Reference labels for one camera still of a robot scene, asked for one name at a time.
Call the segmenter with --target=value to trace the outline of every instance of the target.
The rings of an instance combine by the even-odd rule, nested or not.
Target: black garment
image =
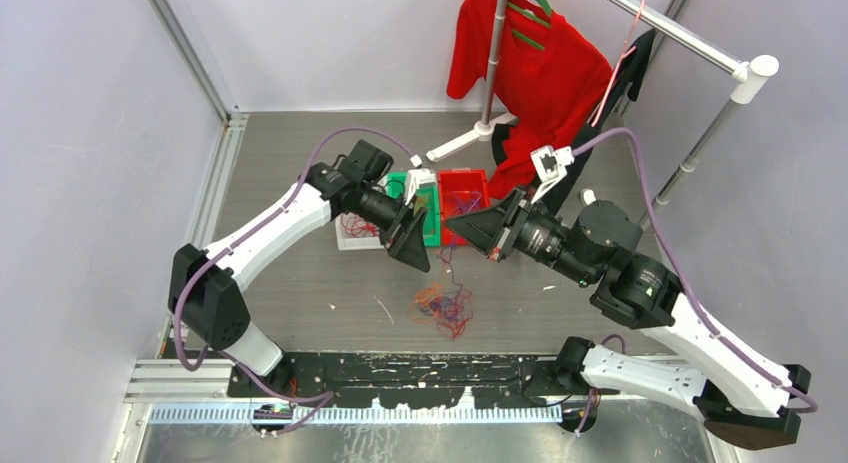
[[[645,72],[648,69],[648,58],[651,56],[651,48],[653,47],[656,34],[657,30],[646,31],[630,45],[631,48],[636,48],[636,50],[621,62],[615,83],[607,97],[606,105],[601,110],[601,117],[598,120],[598,124],[595,127],[592,127],[589,123],[583,125],[583,128],[577,132],[577,136],[574,137],[574,141],[571,142],[572,149],[579,148],[601,133],[601,127],[625,92],[630,101],[636,101],[639,98],[639,91],[642,89],[642,80],[645,78]],[[512,128],[513,125],[495,125],[495,131],[492,134],[492,156],[495,159],[495,164],[500,165],[506,160],[503,142],[509,138],[509,132]],[[589,150],[575,158],[574,163],[568,165],[568,173],[565,175],[565,178],[542,197],[542,202],[551,214],[555,215],[562,208],[565,199],[568,198],[568,195],[577,183],[577,178],[583,173],[583,168],[586,166],[591,155],[592,150]],[[531,185],[538,188],[540,183],[537,176]]]

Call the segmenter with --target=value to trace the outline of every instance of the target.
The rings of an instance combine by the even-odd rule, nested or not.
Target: purple string
[[[781,388],[782,390],[788,392],[790,395],[799,398],[804,403],[808,405],[807,408],[789,408],[789,410],[794,411],[796,413],[814,413],[818,411],[819,405],[813,400],[809,395],[804,394],[800,390],[796,389],[793,386],[783,386],[783,383],[779,378],[775,377],[771,373],[769,373],[765,368],[760,366],[757,362],[755,362],[751,357],[745,354],[742,349],[736,346],[732,341],[727,338],[720,336],[719,329],[715,326],[715,324],[710,319],[706,310],[703,306],[701,306],[700,301],[695,297],[695,291],[692,289],[692,285],[689,284],[689,279],[686,277],[684,272],[682,271],[683,267],[680,264],[680,261],[677,259],[677,256],[671,250],[671,245],[668,244],[668,241],[665,238],[665,234],[660,229],[660,225],[657,222],[657,215],[654,212],[654,208],[651,205],[651,192],[648,190],[648,181],[647,181],[647,173],[645,172],[645,163],[642,158],[642,148],[639,144],[639,140],[636,138],[636,135],[633,134],[632,131],[627,128],[614,128],[612,130],[601,133],[600,135],[592,138],[579,148],[575,148],[573,151],[574,157],[578,157],[581,154],[589,151],[598,143],[606,140],[607,138],[623,135],[626,136],[628,140],[630,140],[630,145],[633,148],[633,156],[636,160],[636,168],[639,171],[639,184],[642,189],[642,197],[645,199],[645,205],[647,206],[648,218],[651,220],[651,225],[654,227],[654,232],[657,235],[657,240],[660,242],[660,246],[662,246],[665,254],[668,256],[668,260],[671,262],[672,268],[677,273],[677,277],[680,279],[680,285],[683,287],[683,293],[689,300],[689,305],[692,307],[692,310],[698,315],[698,318],[703,322],[704,326],[709,330],[710,334],[717,338],[727,349],[729,349],[734,355],[736,355],[740,360],[745,362],[752,370],[754,370],[757,374],[765,378],[769,383],[771,383],[775,388]]]
[[[453,215],[451,215],[451,216],[464,215],[464,214],[468,213],[469,211],[477,208],[477,206],[480,204],[480,200],[483,199],[483,194],[480,193],[479,191],[472,191],[471,192],[471,197],[473,198],[473,200],[470,203],[463,202],[459,198],[459,196],[457,196],[456,193],[451,194],[451,196],[457,202],[457,209],[453,212]],[[456,293],[454,293],[454,296],[452,297],[454,299],[458,298],[459,295],[462,293],[462,291],[465,288],[465,286],[462,283],[458,283],[456,281],[456,276],[455,276],[456,272],[454,271],[453,264],[451,263],[451,261],[453,260],[453,254],[454,254],[454,252],[456,252],[456,249],[459,247],[458,243],[459,243],[459,237],[456,235],[456,233],[454,233],[453,237],[451,238],[450,244],[448,246],[442,248],[441,250],[439,250],[439,258],[441,258],[441,260],[445,264],[448,265],[448,269],[451,272],[451,283],[453,283],[454,286],[457,286],[459,288],[459,289],[456,290]],[[450,253],[448,253],[447,258],[445,258],[445,250],[450,251]]]
[[[627,354],[627,343],[624,342],[624,337],[619,335],[618,333],[613,333],[603,340],[601,340],[601,345],[606,345],[610,342],[610,340],[618,340],[621,342],[621,353]],[[583,430],[583,426],[586,425],[586,420],[589,418],[589,412],[592,411],[592,400],[594,400],[595,395],[598,394],[597,388],[589,389],[589,397],[586,400],[586,408],[583,409],[583,417],[580,418],[580,424],[577,425],[577,429],[574,430],[574,434],[577,435],[577,438],[580,438],[580,432]]]

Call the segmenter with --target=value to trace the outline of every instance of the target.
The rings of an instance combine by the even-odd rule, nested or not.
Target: metal pole
[[[492,116],[492,101],[495,99],[495,76],[498,73],[498,62],[501,59],[501,34],[503,22],[506,19],[506,0],[498,0],[495,8],[495,24],[492,27],[492,44],[489,46],[489,67],[486,69],[486,91],[483,94],[483,114],[480,123],[489,124]]]
[[[191,73],[194,75],[195,79],[197,79],[198,84],[200,84],[200,88],[206,94],[206,97],[209,99],[209,102],[212,104],[215,112],[218,113],[218,117],[221,118],[221,121],[225,123],[228,122],[230,120],[231,113],[233,113],[233,108],[227,106],[219,88],[216,87],[215,82],[213,82],[209,77],[207,66],[203,61],[201,61],[200,56],[198,56],[191,39],[188,37],[188,34],[183,28],[183,25],[180,23],[180,20],[177,18],[176,12],[174,12],[171,3],[168,0],[149,1],[151,6],[153,6],[153,10],[162,20],[165,30],[171,36],[171,39],[177,47],[177,51],[179,51],[180,55],[182,55],[191,70]],[[229,90],[223,88],[223,91],[227,93],[227,101],[233,101],[232,96],[228,94]]]
[[[663,12],[663,14],[674,21],[678,21],[680,19],[680,15],[683,13],[683,8],[686,7],[686,3],[688,2],[689,0],[669,0],[668,5],[665,7],[665,11]],[[649,69],[651,67],[651,64],[654,62],[654,58],[657,57],[657,54],[659,53],[660,48],[662,48],[665,41],[665,33],[660,32],[660,34],[657,35],[656,41],[654,42],[654,47],[651,49],[651,56],[648,60]],[[618,102],[618,106],[615,108],[615,112],[620,115],[624,115],[627,112],[627,109],[630,107],[631,103],[632,101],[630,101],[629,98],[621,98]]]
[[[636,12],[639,11],[640,2],[637,0],[608,1],[615,4],[619,8],[627,11],[631,15],[635,15]],[[645,23],[668,35],[669,38],[680,43],[689,51],[695,53],[696,55],[709,61],[713,65],[721,68],[722,70],[731,75],[738,74],[738,72],[742,68],[742,62],[740,62],[736,58],[733,58],[727,53],[719,50],[712,44],[704,41],[701,37],[687,30],[676,21],[671,20],[670,18],[658,12],[657,10],[654,10],[653,8],[648,8],[646,6],[645,9],[642,10],[641,19]]]
[[[689,154],[686,155],[686,159],[680,163],[680,166],[674,170],[674,174],[671,175],[671,178],[665,182],[662,190],[660,190],[659,194],[654,197],[651,202],[651,206],[654,208],[654,211],[659,211],[663,206],[668,204],[668,195],[671,193],[671,190],[674,188],[677,183],[689,176],[689,173],[695,171],[695,167],[698,166],[699,158],[698,156],[704,151],[704,148],[713,140],[713,136],[715,135],[716,130],[724,123],[724,121],[736,113],[742,105],[736,103],[733,100],[728,99],[727,103],[724,104],[721,111],[718,112],[715,118],[713,118],[710,126],[707,127],[707,130],[704,131],[704,134],[698,138],[698,142],[695,143],[695,146],[692,147],[692,150],[689,151]],[[645,212],[642,215],[642,218],[639,219],[639,226],[642,229],[648,229],[651,225],[651,221],[648,219],[648,212]]]

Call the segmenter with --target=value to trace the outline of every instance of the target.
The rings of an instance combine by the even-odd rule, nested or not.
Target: metal frame
[[[204,51],[204,57],[198,54],[198,47],[203,47],[202,38],[199,38],[199,31],[194,31],[194,37],[189,38],[186,26],[197,28],[194,21],[190,18],[188,4],[184,0],[148,0],[153,10],[162,21],[165,30],[177,47],[177,51],[185,60],[192,75],[194,76],[203,93],[209,99],[218,117],[221,121],[229,121],[230,116],[238,112],[238,106],[235,99],[230,93],[226,82],[223,79],[223,74],[215,65],[212,54],[209,51]],[[179,18],[174,11],[174,6],[181,8]]]
[[[210,68],[209,65],[214,63],[209,59],[202,62],[202,58],[198,55],[195,44],[185,31],[184,24],[185,16],[178,19],[172,4],[174,0],[149,0],[157,15],[163,22],[163,25],[169,32],[178,51],[185,59],[194,77],[197,79],[204,93],[210,100],[216,113],[221,117],[222,121],[228,122],[226,129],[223,131],[221,139],[218,143],[218,148],[213,158],[213,163],[210,167],[209,177],[205,182],[205,191],[203,199],[197,208],[197,217],[190,231],[189,240],[195,244],[205,245],[212,240],[217,217],[226,194],[227,186],[235,166],[236,157],[238,155],[241,140],[244,135],[245,125],[247,123],[247,115],[238,112],[237,105],[234,104],[232,95],[226,88],[226,84],[218,79],[217,82],[210,78],[210,74],[220,72],[217,68]],[[635,14],[638,8],[636,0],[609,0],[615,3],[620,8]],[[674,39],[684,47],[690,49],[702,58],[707,59],[714,65],[732,74],[737,80],[744,81],[746,63],[740,62],[726,53],[709,45],[702,39],[698,38],[693,33],[689,32],[679,24],[673,21],[682,11],[687,0],[672,0],[666,8],[668,17],[656,12],[655,10],[646,9],[643,12],[643,19],[646,23],[657,28],[664,35]],[[505,7],[506,0],[498,3],[498,7]],[[493,34],[493,45],[490,48],[489,69],[487,72],[487,91],[484,95],[483,111],[481,120],[475,126],[475,130],[460,136],[455,139],[455,142],[469,140],[468,136],[474,136],[473,140],[485,139],[486,133],[491,135],[491,127],[493,123],[508,122],[515,119],[513,115],[505,114],[495,120],[490,120],[491,104],[494,94],[494,76],[497,71],[497,63],[499,57],[499,48],[495,42],[500,41],[500,33],[503,28],[503,17],[499,20],[496,18],[495,30]],[[654,55],[662,45],[661,39],[654,49]],[[723,120],[729,111],[723,110],[716,120]],[[712,132],[715,131],[718,123],[711,125],[705,136],[699,140],[699,144],[693,149],[695,156],[705,146]],[[170,328],[170,319],[165,322],[162,330],[163,340],[168,337],[168,329]],[[647,356],[644,357],[654,361],[676,361],[674,356]],[[162,409],[167,405],[179,403],[181,405],[199,405],[198,408],[211,409],[221,405],[245,404],[248,401],[252,404],[262,404],[276,400],[273,399],[229,399],[226,397],[226,388],[229,383],[231,364],[225,361],[208,361],[203,369],[196,373],[188,373],[176,360],[139,360],[136,366],[136,371],[127,389],[125,403],[123,405],[121,430],[118,435],[115,451],[112,461],[115,463],[134,463],[137,461],[147,425],[151,421],[158,421],[156,418],[163,414],[155,413],[157,409]],[[613,398],[631,398],[639,399],[639,397],[622,395]],[[338,412],[338,409],[328,408],[322,410],[326,412]],[[353,415],[357,419],[363,418],[363,415]],[[341,415],[327,415],[329,420],[338,422],[337,418],[345,418]],[[725,444],[722,441],[709,437],[709,441],[713,450],[717,455],[724,455],[720,461],[738,460],[736,451],[733,447]]]
[[[683,10],[686,8],[686,4],[689,3],[689,0],[669,0],[668,5],[665,7],[665,11],[663,14],[674,21],[679,21],[680,17],[683,14]],[[657,35],[657,38],[654,40],[654,47],[651,49],[651,56],[648,60],[648,71],[656,60],[657,55],[659,54],[660,48],[663,47],[667,40],[665,33],[660,33]],[[614,111],[620,115],[624,115],[627,112],[627,109],[630,107],[632,102],[629,98],[621,98],[618,102],[618,105],[614,108]]]
[[[221,213],[224,197],[226,196],[233,169],[235,168],[236,158],[238,157],[242,139],[244,138],[248,116],[245,113],[234,113],[230,117],[227,126],[223,129],[221,138],[218,140],[215,153],[212,157],[212,163],[209,167],[209,173],[203,185],[203,196],[197,205],[194,222],[188,235],[189,241],[200,247],[206,246],[212,241],[215,226],[218,223],[218,216]],[[160,348],[164,346],[165,341],[171,335],[171,324],[172,319],[169,313],[159,331]],[[173,367],[175,363],[179,366],[179,362],[176,360],[139,360],[136,367],[138,368],[139,364],[142,367],[162,365],[159,368],[162,370]],[[210,361],[207,365],[209,364],[214,365],[215,363]],[[207,365],[204,365],[202,370],[207,370]],[[187,401],[186,390],[190,390],[189,393],[192,398],[195,398],[195,401],[206,399],[210,395],[212,398],[215,398],[216,395],[217,397],[223,396],[226,393],[229,367],[227,367],[226,372],[227,374],[224,375],[224,380],[214,383],[214,385],[217,385],[214,388],[211,388],[213,383],[208,380],[200,384],[195,379],[190,378],[186,380],[185,373],[187,372],[182,367],[173,370],[173,374],[181,376],[179,378],[171,377],[172,381],[170,382],[179,383],[179,385],[162,386],[160,384],[159,386],[147,385],[147,387],[140,387],[139,381],[133,381],[131,379],[123,405],[123,419],[115,442],[112,462],[135,463],[137,461],[149,416],[157,398],[161,400],[168,400],[170,398],[171,401],[174,401],[174,398],[176,398],[179,401]],[[199,374],[209,375],[206,371]],[[198,385],[198,388],[191,388],[194,385]],[[213,391],[211,393],[200,393],[206,390]]]
[[[677,183],[681,180],[689,176],[690,173],[695,171],[695,167],[698,166],[698,162],[700,161],[699,155],[707,147],[707,144],[712,141],[713,134],[718,130],[725,120],[730,118],[742,105],[734,102],[733,100],[727,100],[724,106],[719,110],[718,114],[713,118],[713,121],[710,122],[707,129],[704,130],[704,133],[698,138],[698,141],[695,142],[695,146],[689,150],[689,153],[686,155],[686,158],[675,168],[674,173],[668,178],[668,180],[663,185],[660,192],[654,196],[653,200],[651,200],[651,207],[655,210],[664,207],[668,204],[669,201],[669,193],[671,193],[672,188],[674,188]],[[639,226],[642,229],[647,229],[651,225],[651,221],[648,218],[647,211],[639,218]]]
[[[664,365],[685,364],[674,355],[646,355],[633,357]],[[540,357],[538,361],[553,361],[554,356]],[[206,360],[203,367],[194,372],[184,369],[176,359],[146,359],[136,362],[124,398],[125,407],[133,406],[136,411],[125,412],[126,428],[143,428],[147,424],[244,424],[251,421],[243,410],[255,409],[266,403],[281,403],[276,398],[230,398],[233,363],[224,359]],[[608,399],[642,399],[636,395],[608,395]],[[574,397],[574,403],[585,402],[586,397]],[[398,407],[386,410],[375,406],[363,409],[324,408],[308,424],[363,424],[394,421],[397,423],[430,423],[450,419],[457,423],[515,423],[556,422],[561,415],[550,411],[519,411],[520,409],[476,410],[474,397],[466,392],[452,409],[409,410]],[[295,409],[293,418],[281,419],[282,423],[298,420],[308,408]]]

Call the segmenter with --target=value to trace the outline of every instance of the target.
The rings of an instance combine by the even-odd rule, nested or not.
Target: white bracket
[[[595,388],[609,388],[643,396],[692,415],[702,416],[692,399],[701,396],[707,378],[700,371],[682,365],[665,365],[616,353],[601,345],[583,358],[584,380]]]
[[[777,58],[771,55],[760,55],[750,63],[745,63],[742,71],[733,74],[739,84],[733,89],[730,99],[740,105],[747,105],[757,96],[766,81],[777,74],[778,68],[780,64]]]
[[[539,180],[542,182],[530,200],[530,203],[536,203],[545,196],[545,193],[565,178],[565,175],[568,174],[565,167],[574,163],[574,156],[571,154],[571,147],[569,146],[554,150],[554,147],[547,145],[530,153],[530,159],[533,161],[536,174],[539,175]]]
[[[433,170],[422,168],[407,171],[405,188],[406,194],[404,195],[404,203],[407,205],[412,203],[412,199],[415,197],[415,194],[418,192],[419,188],[435,184],[436,173],[433,172]]]

